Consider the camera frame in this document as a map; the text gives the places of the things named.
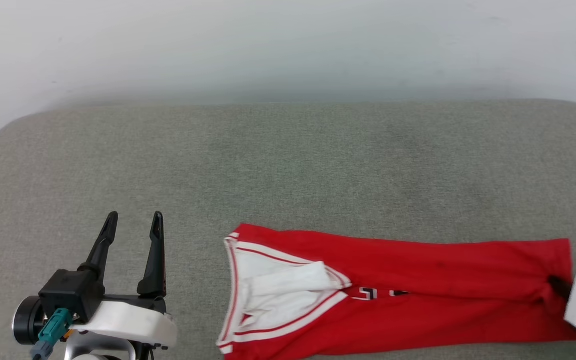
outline folded jersey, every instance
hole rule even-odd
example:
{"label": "folded jersey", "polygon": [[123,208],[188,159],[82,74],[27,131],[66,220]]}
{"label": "folded jersey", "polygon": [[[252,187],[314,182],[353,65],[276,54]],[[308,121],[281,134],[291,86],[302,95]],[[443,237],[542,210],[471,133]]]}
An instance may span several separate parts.
{"label": "folded jersey", "polygon": [[242,224],[226,237],[227,360],[576,340],[549,278],[567,239],[428,244]]}

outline white jersey trim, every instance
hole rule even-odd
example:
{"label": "white jersey trim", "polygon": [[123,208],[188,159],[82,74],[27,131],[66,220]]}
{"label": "white jersey trim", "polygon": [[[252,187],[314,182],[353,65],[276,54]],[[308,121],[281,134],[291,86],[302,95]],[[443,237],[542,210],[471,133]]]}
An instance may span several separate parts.
{"label": "white jersey trim", "polygon": [[[275,250],[274,248],[269,248],[268,246],[263,246],[262,244],[249,243],[238,239],[240,234],[237,232],[231,233],[224,239],[224,244],[226,245],[226,250],[228,252],[228,260],[230,262],[230,275],[231,275],[231,290],[230,290],[230,304],[228,306],[228,313],[226,314],[226,319],[217,340],[217,346],[223,354],[229,354],[233,351],[233,342],[251,342],[255,340],[267,340],[272,338],[283,337],[293,333],[305,326],[309,325],[313,321],[317,320],[318,317],[322,316],[328,310],[332,309],[335,305],[343,301],[348,297],[345,292],[334,292],[331,296],[325,298],[321,303],[315,306],[311,312],[295,319],[294,321],[288,322],[285,325],[278,326],[271,329],[261,329],[252,330],[246,333],[237,333],[237,326],[242,321],[243,317],[243,305],[242,303],[246,300],[244,297],[245,291],[240,289],[240,281],[238,278],[238,265],[236,258],[236,251],[247,251],[252,253],[259,253],[259,255],[267,256],[279,260],[280,262],[286,262],[290,265],[308,265],[313,264],[315,261],[303,259],[288,253]],[[335,269],[326,266],[326,270],[333,274],[336,278],[334,283],[338,290],[346,289],[352,286],[350,279]]]}

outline printed number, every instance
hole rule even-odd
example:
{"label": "printed number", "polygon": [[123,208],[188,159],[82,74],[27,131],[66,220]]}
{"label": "printed number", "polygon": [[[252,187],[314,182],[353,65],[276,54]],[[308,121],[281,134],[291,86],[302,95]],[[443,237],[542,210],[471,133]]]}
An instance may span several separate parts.
{"label": "printed number", "polygon": [[[362,301],[371,301],[377,299],[377,289],[373,289],[372,287],[359,287],[359,292],[363,294],[363,297],[353,297],[356,300]],[[389,291],[391,297],[397,296],[404,296],[408,294],[407,291],[400,291],[400,290],[390,290]]]}
{"label": "printed number", "polygon": [[353,297],[353,299],[371,301],[377,299],[377,289],[370,287],[359,287],[359,292],[364,294],[365,297]]}

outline red basketball jersey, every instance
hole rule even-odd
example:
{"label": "red basketball jersey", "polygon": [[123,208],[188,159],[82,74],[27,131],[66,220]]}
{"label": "red basketball jersey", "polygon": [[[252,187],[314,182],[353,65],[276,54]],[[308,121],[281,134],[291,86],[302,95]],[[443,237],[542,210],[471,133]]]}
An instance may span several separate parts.
{"label": "red basketball jersey", "polygon": [[576,340],[567,239],[429,244],[242,224],[226,240],[226,360]]}

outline gray fabric surface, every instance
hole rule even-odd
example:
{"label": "gray fabric surface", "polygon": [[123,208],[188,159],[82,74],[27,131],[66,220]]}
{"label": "gray fabric surface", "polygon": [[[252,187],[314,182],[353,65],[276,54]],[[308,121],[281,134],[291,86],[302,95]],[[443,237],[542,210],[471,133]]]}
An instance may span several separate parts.
{"label": "gray fabric surface", "polygon": [[[76,269],[112,210],[107,291],[137,290],[162,211],[179,341],[157,358],[219,359],[222,238],[238,223],[439,243],[569,237],[576,271],[576,104],[110,107],[16,121],[0,132],[0,359],[26,358],[10,331],[16,306]],[[573,358],[576,342],[344,357]]]}

